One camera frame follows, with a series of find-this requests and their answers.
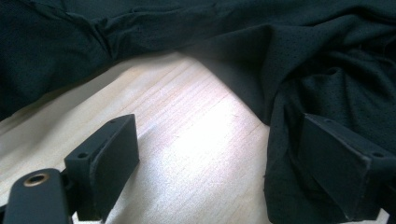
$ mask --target light wood tabletop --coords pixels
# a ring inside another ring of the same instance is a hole
[[[119,63],[1,121],[0,205],[18,178],[64,169],[68,153],[126,114],[136,117],[140,163],[106,223],[270,223],[262,190],[269,127],[178,53]]]

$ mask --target black cloth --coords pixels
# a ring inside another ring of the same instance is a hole
[[[2,0],[0,119],[118,60],[180,50],[223,71],[271,125],[270,220],[343,222],[296,159],[301,117],[335,119],[396,153],[395,11],[393,0]]]

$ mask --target wooden surface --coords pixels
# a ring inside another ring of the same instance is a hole
[[[140,163],[106,223],[270,223],[262,191],[269,128],[197,61],[134,59],[69,89],[0,122],[0,204],[19,177],[62,170],[104,123],[132,113]]]

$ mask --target black fabric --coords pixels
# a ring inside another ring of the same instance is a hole
[[[270,220],[343,222],[296,159],[300,120],[335,119],[396,153],[395,11],[395,1],[2,0],[0,119],[118,60],[180,50],[271,125]]]

